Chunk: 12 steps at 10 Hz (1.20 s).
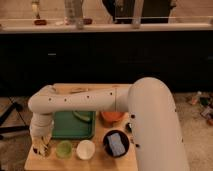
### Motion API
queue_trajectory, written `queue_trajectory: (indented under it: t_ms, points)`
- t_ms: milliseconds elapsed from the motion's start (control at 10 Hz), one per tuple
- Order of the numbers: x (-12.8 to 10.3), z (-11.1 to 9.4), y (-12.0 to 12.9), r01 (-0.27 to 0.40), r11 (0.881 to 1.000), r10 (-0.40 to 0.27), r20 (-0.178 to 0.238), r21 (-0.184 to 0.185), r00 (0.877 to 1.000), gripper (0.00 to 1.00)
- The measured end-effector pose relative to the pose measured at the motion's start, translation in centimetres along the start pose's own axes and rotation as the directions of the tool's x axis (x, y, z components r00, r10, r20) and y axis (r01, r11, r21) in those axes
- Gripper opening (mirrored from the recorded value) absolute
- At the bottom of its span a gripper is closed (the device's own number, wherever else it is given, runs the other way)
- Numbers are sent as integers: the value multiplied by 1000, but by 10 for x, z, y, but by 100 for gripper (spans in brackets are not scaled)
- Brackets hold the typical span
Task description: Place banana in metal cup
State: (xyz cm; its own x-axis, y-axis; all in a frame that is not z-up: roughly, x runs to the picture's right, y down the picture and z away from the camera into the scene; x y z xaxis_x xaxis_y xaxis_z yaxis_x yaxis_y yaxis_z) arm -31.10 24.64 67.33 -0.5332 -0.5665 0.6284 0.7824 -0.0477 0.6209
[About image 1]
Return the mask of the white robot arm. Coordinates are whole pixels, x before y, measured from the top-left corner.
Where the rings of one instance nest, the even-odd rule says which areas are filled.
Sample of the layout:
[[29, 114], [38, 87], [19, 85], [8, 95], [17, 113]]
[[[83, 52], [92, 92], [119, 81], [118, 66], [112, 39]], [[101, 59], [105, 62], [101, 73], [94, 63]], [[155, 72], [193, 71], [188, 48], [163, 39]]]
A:
[[190, 171], [171, 91], [159, 79], [144, 77], [128, 86], [59, 94], [51, 85], [30, 97], [32, 146], [47, 154], [53, 114], [59, 111], [127, 112], [139, 171]]

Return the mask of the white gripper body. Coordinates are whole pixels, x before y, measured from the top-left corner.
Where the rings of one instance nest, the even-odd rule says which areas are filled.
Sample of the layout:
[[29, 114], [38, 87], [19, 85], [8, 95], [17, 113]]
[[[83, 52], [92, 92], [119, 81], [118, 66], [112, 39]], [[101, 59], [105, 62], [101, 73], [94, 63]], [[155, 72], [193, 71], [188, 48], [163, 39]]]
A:
[[32, 138], [50, 139], [53, 128], [54, 121], [52, 114], [33, 114], [30, 122], [30, 135]]

